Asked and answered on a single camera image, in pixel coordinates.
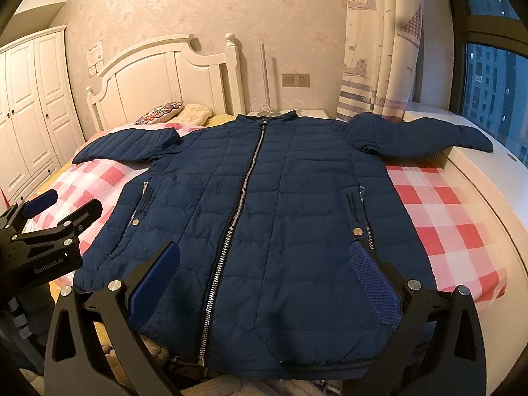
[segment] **jacket's left sleeve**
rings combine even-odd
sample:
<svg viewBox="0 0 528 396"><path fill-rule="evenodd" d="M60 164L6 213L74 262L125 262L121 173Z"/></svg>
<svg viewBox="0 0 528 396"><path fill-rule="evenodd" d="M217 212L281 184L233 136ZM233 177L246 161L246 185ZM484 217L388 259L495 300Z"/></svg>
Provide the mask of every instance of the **jacket's left sleeve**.
<svg viewBox="0 0 528 396"><path fill-rule="evenodd" d="M150 160L168 147L180 143L180 136L172 128L130 128L107 134L88 144L74 157L72 163L81 164L94 159L140 162Z"/></svg>
<svg viewBox="0 0 528 396"><path fill-rule="evenodd" d="M430 156L449 146L493 152L492 142L478 129L427 117L394 123L361 113L348 122L343 135L357 150L398 158Z"/></svg>

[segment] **white patterned curtain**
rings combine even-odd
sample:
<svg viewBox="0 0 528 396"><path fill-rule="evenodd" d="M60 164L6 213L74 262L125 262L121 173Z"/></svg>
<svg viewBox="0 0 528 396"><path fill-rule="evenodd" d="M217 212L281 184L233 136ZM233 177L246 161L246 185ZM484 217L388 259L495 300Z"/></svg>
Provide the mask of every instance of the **white patterned curtain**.
<svg viewBox="0 0 528 396"><path fill-rule="evenodd" d="M414 82L423 0L348 0L337 118L370 111L400 120Z"/></svg>

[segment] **textured blue pad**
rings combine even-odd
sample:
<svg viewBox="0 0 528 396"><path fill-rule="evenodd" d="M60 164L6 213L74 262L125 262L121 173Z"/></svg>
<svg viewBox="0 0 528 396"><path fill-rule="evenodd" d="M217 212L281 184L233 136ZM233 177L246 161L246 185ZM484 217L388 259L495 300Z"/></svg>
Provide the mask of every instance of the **textured blue pad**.
<svg viewBox="0 0 528 396"><path fill-rule="evenodd" d="M350 264L383 324L396 331L401 321L401 300L359 241L350 246Z"/></svg>
<svg viewBox="0 0 528 396"><path fill-rule="evenodd" d="M128 324L134 331L150 320L174 273L180 266L180 249L171 243L159 255L128 300Z"/></svg>
<svg viewBox="0 0 528 396"><path fill-rule="evenodd" d="M22 208L22 215L24 218L34 218L45 209L48 209L53 204L55 204L57 199L59 199L59 195L57 194L56 190L51 189L47 192L44 192L37 198L24 204Z"/></svg>

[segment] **wardrobe door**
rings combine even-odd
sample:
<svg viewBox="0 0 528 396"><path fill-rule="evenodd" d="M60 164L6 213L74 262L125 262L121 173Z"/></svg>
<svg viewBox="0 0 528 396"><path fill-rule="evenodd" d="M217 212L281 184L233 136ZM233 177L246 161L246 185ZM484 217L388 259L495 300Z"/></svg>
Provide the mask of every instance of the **wardrobe door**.
<svg viewBox="0 0 528 396"><path fill-rule="evenodd" d="M33 175L55 154L36 87L33 40L6 51L5 64L7 98L16 138Z"/></svg>
<svg viewBox="0 0 528 396"><path fill-rule="evenodd" d="M61 165L73 158L84 137L73 106L66 59L64 33L35 39L35 70L40 103L49 137Z"/></svg>
<svg viewBox="0 0 528 396"><path fill-rule="evenodd" d="M0 54L0 187L6 198L11 198L30 178L18 147L12 117L5 88L5 54Z"/></svg>

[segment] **white wooden headboard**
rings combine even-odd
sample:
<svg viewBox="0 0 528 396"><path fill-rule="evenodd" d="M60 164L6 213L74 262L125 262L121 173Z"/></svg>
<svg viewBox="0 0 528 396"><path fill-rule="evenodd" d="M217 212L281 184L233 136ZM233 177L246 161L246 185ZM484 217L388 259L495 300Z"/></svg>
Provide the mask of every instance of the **white wooden headboard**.
<svg viewBox="0 0 528 396"><path fill-rule="evenodd" d="M233 115L244 115L234 34L225 36L225 53L207 56L192 49L193 38L194 34L153 38L128 48L107 63L98 74L102 77L101 91L94 95L92 88L86 88L96 130L134 122L154 107L171 101L206 105L215 115L226 113L228 108Z"/></svg>

